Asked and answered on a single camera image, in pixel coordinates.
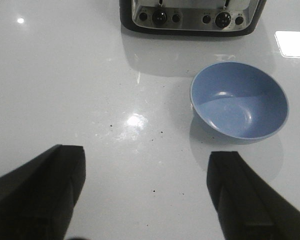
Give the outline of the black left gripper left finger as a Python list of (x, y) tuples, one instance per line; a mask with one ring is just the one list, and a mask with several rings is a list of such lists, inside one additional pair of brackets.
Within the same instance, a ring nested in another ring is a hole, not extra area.
[(86, 180), (82, 146), (57, 144), (0, 177), (0, 240), (62, 240)]

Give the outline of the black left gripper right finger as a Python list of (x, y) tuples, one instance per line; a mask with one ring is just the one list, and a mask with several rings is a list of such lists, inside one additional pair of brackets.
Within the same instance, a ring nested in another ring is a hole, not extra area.
[(227, 240), (300, 240), (300, 211), (236, 151), (209, 156), (207, 188)]

